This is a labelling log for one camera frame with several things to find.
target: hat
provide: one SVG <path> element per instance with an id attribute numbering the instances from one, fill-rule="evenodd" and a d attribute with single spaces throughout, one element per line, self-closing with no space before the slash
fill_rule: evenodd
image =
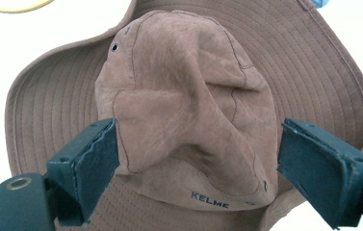
<path id="1" fill-rule="evenodd" d="M 308 0 L 134 0 L 113 29 L 18 75 L 12 173 L 44 173 L 106 117 L 120 166 L 90 230 L 269 230 L 304 201 L 276 171 L 280 123 L 363 150 L 363 75 Z"/>

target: bucket hat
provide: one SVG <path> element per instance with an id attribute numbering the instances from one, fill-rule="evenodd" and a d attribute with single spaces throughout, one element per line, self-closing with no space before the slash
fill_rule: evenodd
<path id="1" fill-rule="evenodd" d="M 304 201 L 276 171 L 280 123 L 363 150 L 363 74 L 308 0 L 133 0 L 116 27 L 16 77 L 12 173 L 45 173 L 106 117 L 120 166 L 88 229 L 270 230 Z"/>

